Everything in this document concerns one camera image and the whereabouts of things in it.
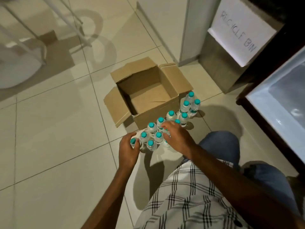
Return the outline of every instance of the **hand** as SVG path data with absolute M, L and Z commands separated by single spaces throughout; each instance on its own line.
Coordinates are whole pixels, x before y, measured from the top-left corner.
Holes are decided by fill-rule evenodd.
M 140 142 L 138 138 L 136 139 L 134 148 L 130 145 L 130 140 L 134 135 L 136 135 L 135 132 L 126 134 L 121 139 L 119 149 L 119 169 L 123 169 L 130 173 L 135 167 L 135 163 L 137 163 L 140 153 Z
M 191 159 L 191 152 L 197 145 L 189 132 L 174 121 L 166 121 L 161 125 L 161 127 L 170 132 L 170 136 L 163 133 L 164 139 L 170 144 L 170 146 L 172 146 L 174 150 L 182 153 L 188 159 Z

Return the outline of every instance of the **forearm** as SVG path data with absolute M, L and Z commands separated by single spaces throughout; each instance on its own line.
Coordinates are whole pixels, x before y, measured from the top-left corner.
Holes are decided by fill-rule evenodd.
M 115 228 L 131 171 L 118 169 L 111 184 L 81 229 Z
M 253 227 L 303 228 L 303 221 L 286 207 L 200 146 L 190 148 L 189 154 L 194 164 Z

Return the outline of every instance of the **person's left arm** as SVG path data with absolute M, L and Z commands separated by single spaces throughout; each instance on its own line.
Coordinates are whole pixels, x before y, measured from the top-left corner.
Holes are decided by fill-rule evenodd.
M 116 227 L 126 184 L 140 152 L 139 139 L 136 140 L 134 148 L 130 145 L 130 139 L 135 134 L 131 132 L 122 138 L 119 149 L 119 168 L 110 186 L 81 229 Z

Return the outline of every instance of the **small water bottle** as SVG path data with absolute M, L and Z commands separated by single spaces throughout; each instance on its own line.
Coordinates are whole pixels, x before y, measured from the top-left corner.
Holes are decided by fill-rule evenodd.
M 132 148 L 134 148 L 135 147 L 135 141 L 136 141 L 136 138 L 134 137 L 134 138 L 132 138 L 131 140 L 130 140 L 130 145 L 132 146 Z M 142 141 L 141 140 L 139 140 L 139 142 L 140 142 L 140 149 L 142 148 L 142 146 L 143 146 L 143 143 L 142 143 Z
M 148 141 L 149 141 L 149 135 L 147 135 L 146 132 L 142 132 L 141 135 L 140 135 L 140 140 L 146 144 Z
M 153 138 L 158 130 L 158 127 L 155 123 L 150 122 L 147 126 L 147 131 L 150 134 L 150 137 Z
M 164 140 L 163 145 L 166 148 L 170 148 L 171 147 L 170 144 L 166 140 Z
M 163 128 L 163 132 L 170 136 L 170 131 L 168 131 L 167 129 Z
M 193 103 L 191 103 L 190 111 L 189 111 L 189 116 L 194 116 L 196 115 L 198 109 L 200 108 L 200 100 L 196 99 Z
M 183 112 L 180 116 L 179 116 L 179 120 L 181 122 L 181 127 L 185 127 L 186 124 L 188 123 L 188 119 L 189 116 L 186 112 Z
M 155 134 L 154 140 L 158 145 L 161 144 L 164 141 L 164 137 L 163 137 L 162 133 L 157 132 Z
M 178 124 L 181 124 L 179 119 L 176 119 L 175 122 L 178 123 Z
M 188 102 L 187 100 L 185 100 L 180 107 L 180 113 L 186 112 L 188 113 L 190 109 L 190 102 Z
M 187 100 L 190 104 L 193 103 L 194 101 L 194 93 L 193 92 L 189 92 L 184 100 Z
M 174 121 L 177 119 L 177 115 L 174 111 L 169 111 L 167 114 L 166 114 L 166 120 L 167 121 Z
M 161 127 L 161 124 L 163 124 L 166 120 L 163 117 L 159 117 L 157 119 L 157 126 L 158 130 L 162 132 L 163 128 Z
M 158 148 L 157 144 L 153 140 L 149 140 L 146 146 L 150 151 L 154 151 Z

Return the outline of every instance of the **person's right arm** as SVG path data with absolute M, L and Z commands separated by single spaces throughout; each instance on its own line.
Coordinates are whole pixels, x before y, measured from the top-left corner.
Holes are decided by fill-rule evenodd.
M 252 181 L 217 160 L 198 146 L 179 124 L 167 121 L 162 127 L 166 141 L 190 159 L 219 189 L 236 211 L 254 228 L 305 228 L 305 222 L 271 198 Z

